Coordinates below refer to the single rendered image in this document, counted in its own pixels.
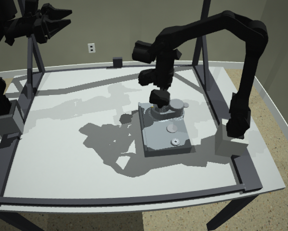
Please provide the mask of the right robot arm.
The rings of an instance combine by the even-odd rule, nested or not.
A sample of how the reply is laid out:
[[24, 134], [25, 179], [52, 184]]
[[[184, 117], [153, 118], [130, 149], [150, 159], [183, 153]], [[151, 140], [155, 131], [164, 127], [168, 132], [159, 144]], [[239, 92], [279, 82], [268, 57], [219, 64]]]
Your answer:
[[[40, 12], [38, 9], [39, 0], [25, 0], [25, 10], [24, 15], [21, 19], [34, 21], [37, 18], [36, 12]], [[10, 46], [13, 45], [15, 38], [23, 37], [19, 28], [19, 18], [15, 18], [17, 9], [14, 0], [0, 0], [0, 41], [5, 36], [5, 43]], [[0, 116], [8, 115], [12, 103], [4, 94], [6, 88], [6, 83], [0, 77]]]

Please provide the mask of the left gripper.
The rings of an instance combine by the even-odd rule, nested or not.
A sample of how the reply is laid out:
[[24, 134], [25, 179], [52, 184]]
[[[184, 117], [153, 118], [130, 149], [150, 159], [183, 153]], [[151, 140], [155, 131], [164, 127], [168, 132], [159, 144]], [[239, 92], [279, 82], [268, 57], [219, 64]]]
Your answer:
[[156, 104], [158, 108], [169, 105], [170, 93], [167, 91], [173, 82], [174, 68], [170, 71], [162, 71], [156, 68], [154, 74], [156, 75], [158, 89], [153, 89], [150, 93], [149, 102]]

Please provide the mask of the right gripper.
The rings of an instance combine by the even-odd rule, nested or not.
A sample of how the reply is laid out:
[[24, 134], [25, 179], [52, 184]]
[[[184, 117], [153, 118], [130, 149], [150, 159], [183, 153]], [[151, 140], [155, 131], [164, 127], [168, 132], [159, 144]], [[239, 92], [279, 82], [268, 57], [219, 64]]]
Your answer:
[[28, 38], [34, 34], [36, 42], [44, 44], [71, 23], [70, 19], [63, 19], [70, 14], [72, 14], [70, 9], [57, 9], [50, 3], [45, 3], [41, 10], [36, 12], [36, 20], [24, 20], [20, 17], [18, 20], [19, 29], [23, 36]]

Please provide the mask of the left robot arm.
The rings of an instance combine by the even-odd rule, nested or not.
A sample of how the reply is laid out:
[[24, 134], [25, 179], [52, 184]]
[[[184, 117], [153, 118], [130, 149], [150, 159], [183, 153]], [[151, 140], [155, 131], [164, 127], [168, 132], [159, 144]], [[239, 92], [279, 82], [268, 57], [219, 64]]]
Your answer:
[[[244, 139], [244, 134], [250, 128], [251, 123], [249, 97], [258, 61], [269, 40], [266, 25], [262, 21], [252, 20], [225, 10], [187, 25], [166, 27], [155, 38], [153, 44], [138, 40], [133, 49], [132, 59], [147, 64], [156, 60], [157, 69], [171, 71], [174, 68], [174, 61], [179, 60], [182, 55], [175, 48], [188, 40], [224, 29], [245, 41], [246, 54], [239, 90], [237, 93], [232, 93], [229, 107], [231, 118], [226, 124], [228, 137]], [[138, 83], [141, 86], [148, 86], [152, 83], [153, 86], [157, 86], [155, 68], [142, 70], [138, 76]]]

